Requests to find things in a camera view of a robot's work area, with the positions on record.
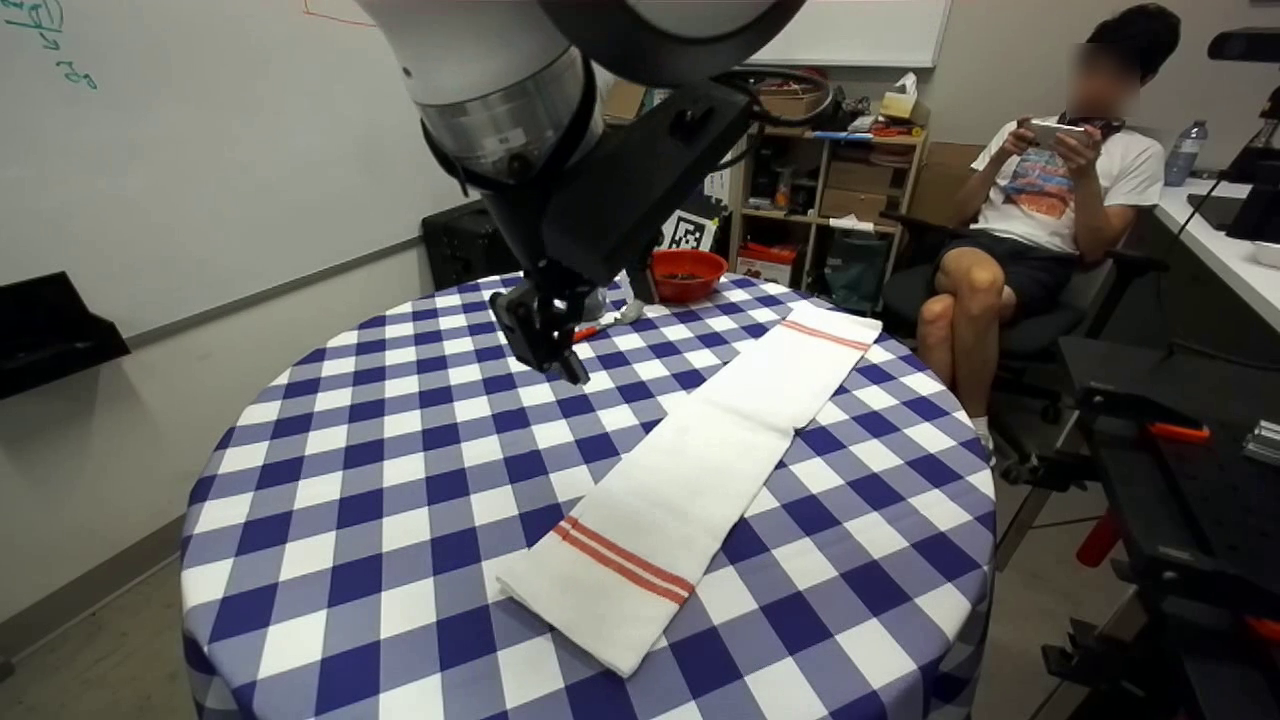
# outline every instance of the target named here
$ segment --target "white shirt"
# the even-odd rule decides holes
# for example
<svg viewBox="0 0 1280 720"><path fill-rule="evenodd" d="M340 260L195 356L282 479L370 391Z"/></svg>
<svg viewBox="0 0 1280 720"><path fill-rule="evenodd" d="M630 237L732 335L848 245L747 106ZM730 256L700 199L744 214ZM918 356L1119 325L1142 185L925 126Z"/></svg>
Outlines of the white shirt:
<svg viewBox="0 0 1280 720"><path fill-rule="evenodd" d="M1004 126L994 146L973 161L975 172L994 163L999 146L1017 126ZM1164 191L1164 148L1142 132L1119 130L1103 142L1098 157L1098 179L1107 210L1152 210ZM1048 148L1027 148L1014 157L981 210L981 222L994 237L1035 245L1048 253L1079 256L1076 237L1076 197L1067 163Z"/></svg>

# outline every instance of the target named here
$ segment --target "whiteboard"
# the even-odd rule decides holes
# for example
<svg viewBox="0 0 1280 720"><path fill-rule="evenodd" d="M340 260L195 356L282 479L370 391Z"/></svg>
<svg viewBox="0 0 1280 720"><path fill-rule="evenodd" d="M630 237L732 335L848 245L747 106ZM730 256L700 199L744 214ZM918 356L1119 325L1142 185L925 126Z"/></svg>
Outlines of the whiteboard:
<svg viewBox="0 0 1280 720"><path fill-rule="evenodd" d="M357 0L0 0L0 284L137 335L458 199Z"/></svg>
<svg viewBox="0 0 1280 720"><path fill-rule="evenodd" d="M754 66L934 67L952 0L806 0Z"/></svg>

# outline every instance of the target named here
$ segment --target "leg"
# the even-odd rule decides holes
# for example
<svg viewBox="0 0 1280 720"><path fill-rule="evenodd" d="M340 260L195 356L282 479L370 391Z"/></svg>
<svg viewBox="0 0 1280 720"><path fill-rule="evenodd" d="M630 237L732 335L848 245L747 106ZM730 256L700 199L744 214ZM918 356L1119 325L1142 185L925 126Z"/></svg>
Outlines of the leg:
<svg viewBox="0 0 1280 720"><path fill-rule="evenodd" d="M1017 297L1004 284L999 263L981 248L952 248L938 284L958 297L958 398L969 415L988 415L999 321L1014 316Z"/></svg>
<svg viewBox="0 0 1280 720"><path fill-rule="evenodd" d="M929 297L918 325L918 350L938 381L958 386L958 297Z"/></svg>

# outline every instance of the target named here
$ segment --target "shorts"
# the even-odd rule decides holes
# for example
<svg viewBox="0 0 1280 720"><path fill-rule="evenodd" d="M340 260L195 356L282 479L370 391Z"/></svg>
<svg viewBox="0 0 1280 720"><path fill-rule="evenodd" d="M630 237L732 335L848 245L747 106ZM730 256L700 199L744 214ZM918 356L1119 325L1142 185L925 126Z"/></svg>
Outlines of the shorts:
<svg viewBox="0 0 1280 720"><path fill-rule="evenodd" d="M946 256L952 248L981 248L999 263L1004 284L1017 297L1017 312L1014 316L1052 312L1058 297L1071 284L1071 277L1079 267L1079 256L1048 253L1048 248L1035 248L1035 245L1017 245L1017 241L1004 241L1004 237L994 237L994 233L952 237L946 245Z"/></svg>

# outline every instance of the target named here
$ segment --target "white towel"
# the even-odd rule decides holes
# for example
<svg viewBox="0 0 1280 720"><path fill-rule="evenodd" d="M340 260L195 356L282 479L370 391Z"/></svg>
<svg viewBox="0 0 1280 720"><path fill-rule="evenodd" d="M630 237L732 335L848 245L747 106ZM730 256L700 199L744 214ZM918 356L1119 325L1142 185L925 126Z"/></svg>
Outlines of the white towel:
<svg viewBox="0 0 1280 720"><path fill-rule="evenodd" d="M876 321L795 307L717 372L730 381L708 381L678 405L498 580L604 668L631 678L792 433L819 413L876 335Z"/></svg>

